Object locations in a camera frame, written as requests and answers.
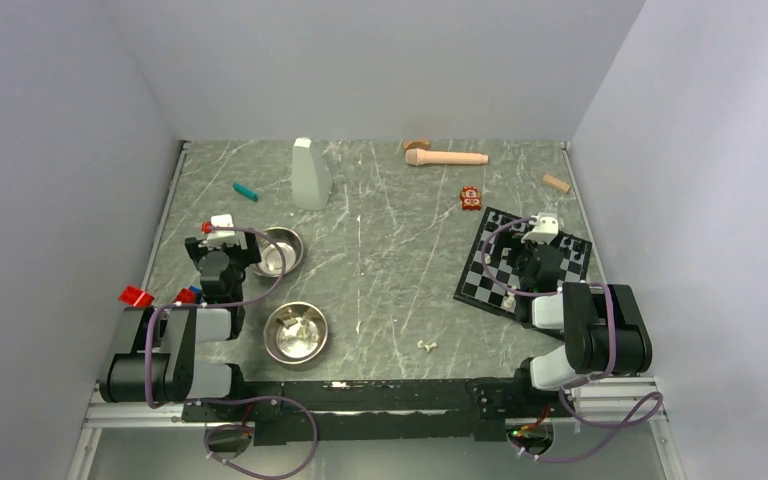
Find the black and white chessboard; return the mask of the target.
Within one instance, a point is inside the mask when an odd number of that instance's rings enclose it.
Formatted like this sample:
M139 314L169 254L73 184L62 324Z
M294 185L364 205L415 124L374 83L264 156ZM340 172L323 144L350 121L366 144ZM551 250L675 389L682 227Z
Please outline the black and white chessboard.
M500 225L518 219L518 216L493 207L484 210L483 217L473 241L473 245L456 285L453 298L483 311L515 319L516 304L505 305L508 293L491 280L496 277L500 281L513 284L513 267L507 262L507 251L503 250L498 260L488 260L490 274L486 274L481 265L484 256L481 247L487 237ZM590 240L560 231L551 245L562 254L560 263L560 278L558 284L564 281L578 282L587 277L593 253L593 243Z

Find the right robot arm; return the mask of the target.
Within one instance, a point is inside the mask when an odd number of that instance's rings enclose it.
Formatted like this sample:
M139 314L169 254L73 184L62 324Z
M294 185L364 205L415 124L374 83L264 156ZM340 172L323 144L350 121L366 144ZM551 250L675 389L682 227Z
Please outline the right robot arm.
M623 284L587 284L562 275L564 254L558 219L540 213L513 236L513 268L518 289L515 319L543 332L562 335L563 345L525 361L528 377L511 388L517 411L534 415L550 391L585 378L633 375L651 366L652 342L634 292Z

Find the steel bowl with chess pieces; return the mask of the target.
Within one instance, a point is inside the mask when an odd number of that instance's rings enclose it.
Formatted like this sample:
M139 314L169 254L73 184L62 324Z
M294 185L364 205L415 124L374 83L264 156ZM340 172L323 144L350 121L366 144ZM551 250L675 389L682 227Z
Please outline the steel bowl with chess pieces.
M263 329L267 354L286 366L313 361L325 349L329 324L324 313L307 302L281 305L267 318Z

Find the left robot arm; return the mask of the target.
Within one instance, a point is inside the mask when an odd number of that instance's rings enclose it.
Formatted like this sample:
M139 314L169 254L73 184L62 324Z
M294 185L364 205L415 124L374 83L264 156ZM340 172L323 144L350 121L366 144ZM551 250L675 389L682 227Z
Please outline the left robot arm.
M195 396L208 397L208 407L224 420L245 411L248 394L232 382L232 368L197 364L195 347L239 336L245 270L261 259L257 238L236 229L229 214L212 216L201 230L203 237L184 242L198 273L197 289L182 289L167 307L133 285L120 294L126 307L97 379L104 401L157 408Z

